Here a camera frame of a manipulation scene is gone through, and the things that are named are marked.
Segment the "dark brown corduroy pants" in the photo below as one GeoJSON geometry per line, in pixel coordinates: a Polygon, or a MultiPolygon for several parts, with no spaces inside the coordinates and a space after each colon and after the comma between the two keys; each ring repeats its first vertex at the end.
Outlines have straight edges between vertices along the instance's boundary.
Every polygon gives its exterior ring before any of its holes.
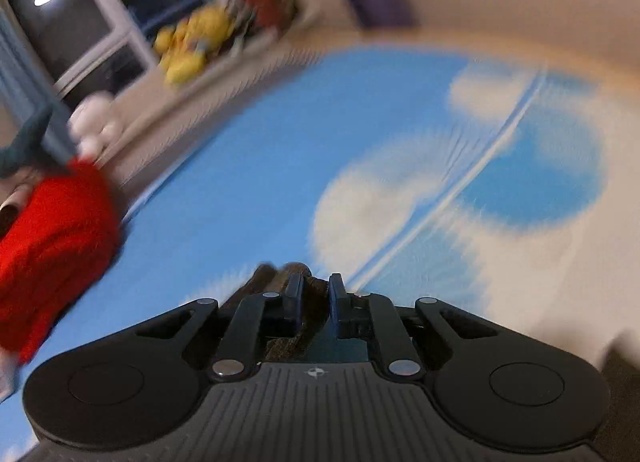
{"type": "Polygon", "coordinates": [[[297,307],[299,324],[293,336],[270,338],[262,348],[262,360],[303,361],[329,320],[328,282],[314,277],[309,267],[302,263],[288,263],[281,268],[260,264],[250,278],[222,304],[221,311],[227,314],[234,312],[245,297],[268,292],[282,296],[285,303],[293,303],[297,307]]]}

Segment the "yellow plush toy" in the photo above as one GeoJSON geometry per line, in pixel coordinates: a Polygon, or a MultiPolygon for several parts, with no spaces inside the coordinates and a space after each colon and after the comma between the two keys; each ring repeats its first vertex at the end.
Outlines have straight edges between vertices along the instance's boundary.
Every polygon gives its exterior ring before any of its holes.
{"type": "Polygon", "coordinates": [[[169,85],[189,83],[206,68],[235,28],[224,7],[207,4],[173,26],[163,26],[153,40],[154,52],[169,85]]]}

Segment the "white plush toy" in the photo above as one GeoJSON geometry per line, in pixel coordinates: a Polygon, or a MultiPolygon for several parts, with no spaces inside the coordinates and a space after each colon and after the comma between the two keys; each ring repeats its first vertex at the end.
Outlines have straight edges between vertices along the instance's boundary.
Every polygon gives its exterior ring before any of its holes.
{"type": "Polygon", "coordinates": [[[109,92],[94,92],[76,107],[67,121],[79,159],[95,161],[122,136],[124,122],[109,92]]]}

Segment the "dark teal garment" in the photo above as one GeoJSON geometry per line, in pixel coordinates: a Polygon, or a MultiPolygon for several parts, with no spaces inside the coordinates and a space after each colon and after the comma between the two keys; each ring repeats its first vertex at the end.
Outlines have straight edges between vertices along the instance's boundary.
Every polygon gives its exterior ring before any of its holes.
{"type": "Polygon", "coordinates": [[[43,145],[53,111],[43,109],[32,115],[18,130],[8,146],[1,148],[1,178],[14,176],[24,168],[41,173],[62,172],[66,166],[43,145]]]}

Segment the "red knitted sweater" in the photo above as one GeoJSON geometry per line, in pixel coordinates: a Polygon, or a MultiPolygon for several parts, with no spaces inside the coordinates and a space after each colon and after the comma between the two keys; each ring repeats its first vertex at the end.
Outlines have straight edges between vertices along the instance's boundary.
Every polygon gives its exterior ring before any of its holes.
{"type": "Polygon", "coordinates": [[[110,184],[89,162],[36,185],[1,239],[1,348],[27,364],[58,317],[104,275],[120,243],[110,184]]]}

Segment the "window with white frame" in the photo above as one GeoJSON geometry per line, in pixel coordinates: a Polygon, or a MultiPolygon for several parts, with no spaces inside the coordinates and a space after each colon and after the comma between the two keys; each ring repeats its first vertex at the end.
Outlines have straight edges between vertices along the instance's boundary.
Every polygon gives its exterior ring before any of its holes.
{"type": "Polygon", "coordinates": [[[117,94],[156,67],[157,32],[202,0],[1,0],[58,93],[117,94]]]}

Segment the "blue white patterned bedsheet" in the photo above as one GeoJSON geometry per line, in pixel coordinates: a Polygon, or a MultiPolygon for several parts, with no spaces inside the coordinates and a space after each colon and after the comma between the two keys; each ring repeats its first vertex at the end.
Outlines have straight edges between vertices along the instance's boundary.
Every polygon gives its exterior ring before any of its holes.
{"type": "Polygon", "coordinates": [[[137,193],[112,268],[1,408],[6,461],[634,461],[639,456],[639,101],[545,68],[360,47],[272,60],[116,177],[137,193]],[[210,386],[148,444],[39,439],[29,375],[260,264],[339,274],[397,307],[434,297],[582,358],[610,392],[593,438],[514,452],[466,437],[375,370],[331,317],[303,361],[210,386]]]}

